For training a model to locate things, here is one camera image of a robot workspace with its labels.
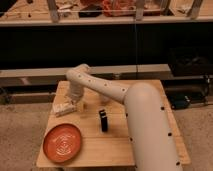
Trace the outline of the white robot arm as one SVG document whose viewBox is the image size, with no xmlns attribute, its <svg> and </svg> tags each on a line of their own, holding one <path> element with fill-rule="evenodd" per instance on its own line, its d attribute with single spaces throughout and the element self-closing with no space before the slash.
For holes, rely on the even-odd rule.
<svg viewBox="0 0 213 171">
<path fill-rule="evenodd" d="M 87 87 L 124 105 L 136 171 L 183 171 L 163 100 L 153 85 L 94 77 L 87 64 L 69 69 L 66 78 L 76 102 Z"/>
</svg>

